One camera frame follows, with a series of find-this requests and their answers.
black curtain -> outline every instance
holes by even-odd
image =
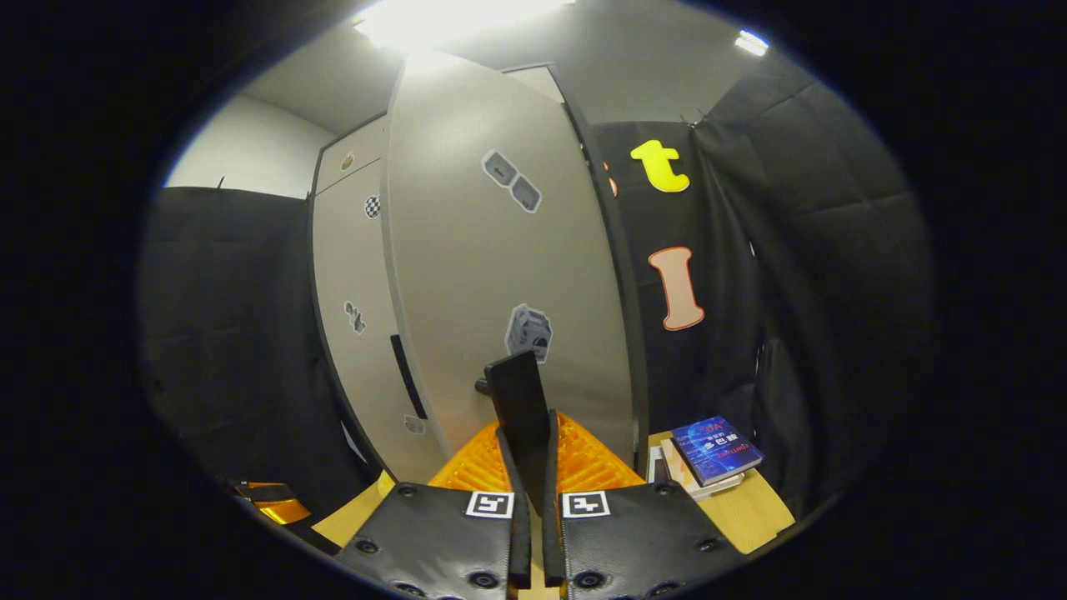
[[[307,214],[301,199],[161,190],[138,313],[153,407],[208,474],[287,484],[320,519],[377,473],[348,447],[327,379]]]

sticker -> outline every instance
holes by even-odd
[[[610,170],[611,168],[607,165],[607,161],[604,161],[604,171],[610,171]],[[611,195],[618,198],[619,186],[615,185],[615,179],[612,179],[610,175],[607,176],[607,183],[611,184]]]
[[[489,175],[497,186],[511,193],[511,200],[519,203],[523,210],[534,214],[541,206],[541,191],[530,183],[519,169],[505,158],[500,151],[493,148],[481,157],[481,170]]]
[[[382,200],[375,194],[367,200],[363,201],[363,210],[367,214],[370,219],[377,219],[379,215],[382,214]]]
[[[403,428],[407,429],[409,433],[423,436],[426,433],[426,421],[415,416],[414,414],[405,414],[403,415]]]
[[[363,313],[351,302],[345,302],[345,314],[348,315],[348,325],[359,335],[363,335],[363,330],[367,329],[367,323],[363,320]]]
[[[649,264],[659,271],[667,297],[667,317],[664,329],[678,331],[704,320],[704,310],[697,305],[689,278],[689,258],[692,251],[683,246],[665,248],[649,256]]]
[[[541,191],[535,188],[525,175],[519,175],[515,177],[515,183],[511,184],[511,198],[530,215],[537,212],[538,206],[541,206]]]
[[[552,344],[552,323],[541,311],[520,304],[512,309],[508,332],[504,334],[504,347],[509,354],[523,350],[534,350],[538,364],[548,360]]]
[[[514,492],[471,492],[466,515],[481,519],[510,519],[514,505]]]
[[[481,158],[481,169],[501,188],[510,188],[519,174],[519,170],[496,148]]]
[[[607,517],[611,510],[607,507],[607,494],[599,492],[573,492],[563,495],[564,519],[587,519],[589,517]]]
[[[689,187],[689,177],[674,174],[670,161],[678,160],[678,151],[665,148],[659,140],[649,140],[630,152],[630,158],[641,161],[652,187],[662,192],[680,192]]]

black handle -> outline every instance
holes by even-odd
[[[419,419],[427,419],[426,409],[423,408],[423,400],[418,397],[418,391],[415,390],[415,380],[412,378],[411,368],[408,366],[408,357],[404,356],[403,346],[400,344],[400,336],[389,335],[389,342],[393,343],[393,354],[397,359],[397,366],[400,368],[400,377],[403,379],[403,386],[408,390],[411,406],[415,408],[415,414]]]

white ceiling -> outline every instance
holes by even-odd
[[[675,0],[577,0],[437,49],[492,68],[553,61],[590,123],[694,121],[760,60],[738,29]],[[344,22],[243,93],[340,135],[387,108],[402,61]]]

black cloth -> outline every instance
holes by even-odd
[[[759,270],[729,206],[708,202],[700,157],[684,123],[607,123],[594,136],[618,187],[618,204],[637,282],[646,366],[649,374],[649,431],[664,431],[721,414],[750,429],[751,383],[759,342]],[[681,192],[665,193],[649,183],[633,148],[659,140],[675,148],[674,173],[689,177]],[[665,248],[692,251],[689,274],[704,319],[687,329],[663,326],[667,300],[649,256]],[[731,392],[738,402],[724,409]]]
[[[284,483],[315,520],[375,473],[346,444],[327,380],[308,250],[302,200],[166,188],[137,300],[157,414],[209,474]]]
[[[928,373],[934,273],[903,173],[840,97],[778,56],[696,127],[594,133],[638,285],[650,431],[724,416],[802,517],[891,442]],[[686,190],[656,190],[630,157],[653,139],[679,152]],[[705,316],[667,331],[648,257],[675,246],[692,251]]]
[[[862,119],[780,56],[740,80],[694,141],[708,198],[733,209],[754,248],[781,336],[768,362],[790,354],[797,370],[778,382],[795,378],[808,398],[765,382],[777,398],[763,398],[763,433],[813,446],[807,486],[826,498],[891,443],[928,373],[934,272],[914,194]]]

